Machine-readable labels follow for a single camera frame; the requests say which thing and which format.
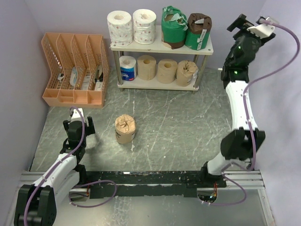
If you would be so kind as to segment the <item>brown paper roll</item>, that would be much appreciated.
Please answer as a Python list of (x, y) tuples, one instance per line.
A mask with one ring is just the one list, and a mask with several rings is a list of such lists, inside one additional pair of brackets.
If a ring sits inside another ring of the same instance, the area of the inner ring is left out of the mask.
[(197, 73), (198, 67), (194, 62), (188, 60), (179, 62), (176, 71), (176, 84), (181, 87), (188, 86)]
[(135, 137), (135, 120), (127, 114), (119, 116), (115, 120), (115, 137), (120, 144), (127, 144)]

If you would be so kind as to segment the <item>green roll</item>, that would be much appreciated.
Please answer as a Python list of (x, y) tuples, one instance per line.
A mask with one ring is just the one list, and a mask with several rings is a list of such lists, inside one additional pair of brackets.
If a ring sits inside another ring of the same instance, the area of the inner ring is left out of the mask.
[(190, 14), (185, 46), (192, 50), (205, 49), (211, 28), (212, 19), (210, 16), (201, 13)]
[(171, 49), (181, 48), (185, 44), (188, 20), (186, 15), (172, 6), (162, 9), (161, 41)]

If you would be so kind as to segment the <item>plastic white blue roll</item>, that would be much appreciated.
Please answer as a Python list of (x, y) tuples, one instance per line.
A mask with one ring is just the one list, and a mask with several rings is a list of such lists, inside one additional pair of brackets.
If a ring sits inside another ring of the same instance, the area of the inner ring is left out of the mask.
[(119, 65), (122, 79), (133, 81), (136, 77), (136, 59), (132, 56), (121, 56)]

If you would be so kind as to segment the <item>bare tan paper roll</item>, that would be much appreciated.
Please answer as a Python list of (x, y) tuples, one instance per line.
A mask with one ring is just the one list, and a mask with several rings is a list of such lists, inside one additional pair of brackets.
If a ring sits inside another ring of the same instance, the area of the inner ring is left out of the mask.
[(149, 55), (138, 57), (138, 77), (142, 80), (152, 80), (156, 75), (156, 59)]

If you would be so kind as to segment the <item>white dotted roll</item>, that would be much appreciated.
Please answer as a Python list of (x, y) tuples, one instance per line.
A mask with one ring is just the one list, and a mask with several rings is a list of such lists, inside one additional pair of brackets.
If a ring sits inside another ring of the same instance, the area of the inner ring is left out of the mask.
[(107, 15), (111, 46), (124, 47), (133, 42), (132, 17), (128, 12), (115, 10)]
[(156, 35), (156, 14), (149, 9), (133, 13), (134, 40), (143, 45), (152, 44)]

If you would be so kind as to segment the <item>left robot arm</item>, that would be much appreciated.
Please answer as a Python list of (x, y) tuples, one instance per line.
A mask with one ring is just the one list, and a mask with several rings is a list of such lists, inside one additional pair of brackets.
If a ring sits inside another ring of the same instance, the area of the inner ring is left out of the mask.
[(88, 182), (86, 168), (80, 164), (87, 146), (86, 137), (95, 134), (91, 116), (63, 122), (67, 138), (55, 163), (31, 185), (23, 185), (18, 191), (14, 216), (15, 226), (51, 226), (55, 222), (57, 208), (69, 191)]

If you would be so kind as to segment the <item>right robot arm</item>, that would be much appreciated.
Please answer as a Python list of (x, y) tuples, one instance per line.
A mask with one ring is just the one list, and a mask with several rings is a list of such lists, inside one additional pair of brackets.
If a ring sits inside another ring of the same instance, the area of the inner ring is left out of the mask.
[(254, 61), (259, 48), (273, 39), (274, 26), (252, 24), (246, 15), (240, 14), (228, 26), (229, 32), (238, 28), (233, 36), (235, 41), (227, 55), (221, 71), (221, 80), (230, 101), (232, 115), (231, 132), (220, 144), (220, 152), (201, 169), (199, 180), (202, 186), (210, 187), (222, 178), (222, 173), (232, 164), (239, 165), (251, 160), (249, 170), (253, 170), (256, 154), (265, 140), (265, 131), (259, 130), (253, 117), (248, 88), (249, 64)]

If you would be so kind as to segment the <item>white two-tier shelf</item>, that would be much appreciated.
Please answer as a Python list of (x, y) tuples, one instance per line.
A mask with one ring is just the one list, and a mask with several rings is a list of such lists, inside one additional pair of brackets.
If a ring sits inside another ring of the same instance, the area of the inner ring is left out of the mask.
[[(192, 50), (187, 46), (183, 46), (178, 49), (171, 49), (167, 46), (163, 45), (161, 41), (161, 26), (156, 26), (156, 38), (152, 44), (143, 45), (139, 44), (136, 41), (133, 41), (131, 44), (120, 47), (110, 45), (110, 49), (113, 52), (115, 66), (117, 70), (117, 78), (118, 83), (117, 86), (119, 90), (123, 91), (124, 89), (159, 89), (159, 90), (182, 90), (182, 91), (192, 91), (196, 92), (199, 89), (200, 82), (203, 77), (203, 73), (207, 64), (207, 60), (209, 56), (214, 53), (214, 49), (212, 46), (211, 38), (208, 38), (206, 47), (202, 50)], [(186, 87), (181, 87), (176, 84), (176, 82), (172, 82), (169, 84), (160, 83), (157, 79), (152, 79), (150, 81), (144, 81), (140, 78), (135, 78), (133, 81), (125, 81), (122, 79), (120, 73), (120, 64), (119, 64), (119, 57), (124, 54), (125, 52), (140, 52), (145, 54), (150, 53), (160, 53), (160, 54), (173, 54), (173, 55), (193, 55), (194, 59), (193, 62), (196, 63), (198, 61), (199, 56), (203, 56), (202, 64), (199, 68), (197, 77), (192, 79), (191, 84)]]

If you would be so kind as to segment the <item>papers in organizer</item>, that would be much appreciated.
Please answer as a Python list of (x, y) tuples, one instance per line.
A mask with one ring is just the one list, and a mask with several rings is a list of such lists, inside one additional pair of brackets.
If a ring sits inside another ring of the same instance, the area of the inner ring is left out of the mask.
[[(70, 81), (69, 81), (69, 84), (70, 84), (69, 89), (73, 89), (74, 86), (76, 85), (77, 76), (78, 76), (77, 69), (76, 69), (76, 67), (73, 67), (72, 70), (71, 70), (71, 77), (70, 77)], [(96, 72), (94, 73), (94, 76), (93, 76), (93, 79), (92, 79), (92, 81), (93, 81), (92, 87), (94, 87), (94, 91), (101, 91), (102, 90), (102, 88), (103, 88), (103, 77), (104, 77), (103, 67), (102, 67), (102, 65), (98, 65), (97, 68), (96, 68)], [(57, 77), (57, 80), (59, 81), (59, 83), (56, 87), (57, 89), (60, 89), (60, 87), (62, 85), (62, 82), (63, 82), (63, 79), (64, 79), (64, 73), (59, 73), (58, 77)], [(88, 90), (89, 84), (90, 84), (90, 79), (91, 79), (91, 74), (90, 74), (90, 71), (87, 70), (86, 74), (84, 76), (81, 88), (80, 88), (81, 90)]]

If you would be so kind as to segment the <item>orange plastic file organizer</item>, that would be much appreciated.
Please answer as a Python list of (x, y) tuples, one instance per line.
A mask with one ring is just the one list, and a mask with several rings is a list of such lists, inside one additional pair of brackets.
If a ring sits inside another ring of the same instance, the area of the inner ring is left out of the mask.
[(46, 103), (103, 108), (110, 74), (103, 36), (47, 32), (41, 44), (50, 68)]

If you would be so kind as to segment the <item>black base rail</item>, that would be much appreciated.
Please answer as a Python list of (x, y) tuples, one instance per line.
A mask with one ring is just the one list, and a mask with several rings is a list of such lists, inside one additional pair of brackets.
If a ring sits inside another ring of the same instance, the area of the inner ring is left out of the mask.
[(204, 169), (199, 171), (88, 171), (87, 182), (109, 180), (90, 187), (90, 198), (142, 196), (197, 197), (197, 190), (212, 190), (216, 184), (226, 187), (222, 176), (209, 176)]

